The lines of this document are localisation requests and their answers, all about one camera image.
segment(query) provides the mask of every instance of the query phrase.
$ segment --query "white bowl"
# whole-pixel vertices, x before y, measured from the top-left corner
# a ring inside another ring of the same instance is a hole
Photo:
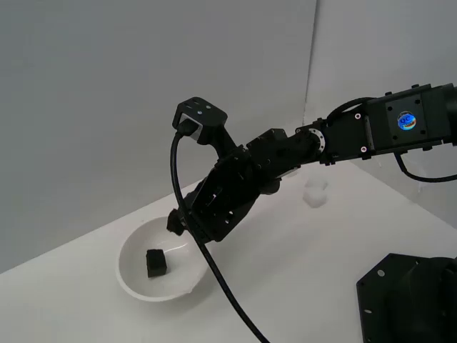
[[[168,266],[161,277],[148,278],[146,252],[162,249]],[[192,292],[208,264],[192,236],[166,230],[166,218],[141,225],[124,242],[116,264],[116,277],[131,296],[146,302],[164,302]]]

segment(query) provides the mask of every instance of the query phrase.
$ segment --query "logo sticker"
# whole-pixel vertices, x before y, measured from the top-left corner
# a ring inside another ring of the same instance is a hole
[[[411,112],[401,112],[397,122],[398,127],[404,131],[412,130],[416,126],[416,118]]]

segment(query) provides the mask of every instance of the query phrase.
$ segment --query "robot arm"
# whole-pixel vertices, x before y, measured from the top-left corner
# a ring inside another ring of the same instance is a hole
[[[178,105],[175,129],[186,119],[198,124],[192,137],[199,144],[212,145],[219,160],[185,202],[201,241],[219,242],[247,215],[260,194],[277,192],[281,177],[302,164],[332,165],[394,153],[401,165],[401,154],[410,149],[456,145],[457,87],[413,86],[381,98],[356,99],[326,119],[297,128],[293,136],[270,129],[246,147],[236,146],[225,130],[227,115],[203,99]],[[170,213],[167,229],[177,234],[186,229],[179,211]]]

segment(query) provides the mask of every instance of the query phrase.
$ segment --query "white table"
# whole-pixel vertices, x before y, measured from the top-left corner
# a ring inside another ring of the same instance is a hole
[[[329,182],[318,209],[301,198],[311,168]],[[159,304],[118,285],[122,241],[173,206],[165,197],[0,275],[0,341],[255,342],[210,273]],[[271,342],[354,343],[356,281],[389,252],[455,257],[457,231],[350,163],[313,165],[261,197],[213,251]]]

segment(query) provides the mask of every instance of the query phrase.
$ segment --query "cable connector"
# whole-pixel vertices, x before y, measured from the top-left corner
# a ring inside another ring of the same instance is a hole
[[[199,125],[192,119],[184,119],[181,123],[179,123],[178,127],[176,127],[176,130],[181,136],[189,137],[192,136],[198,128]]]

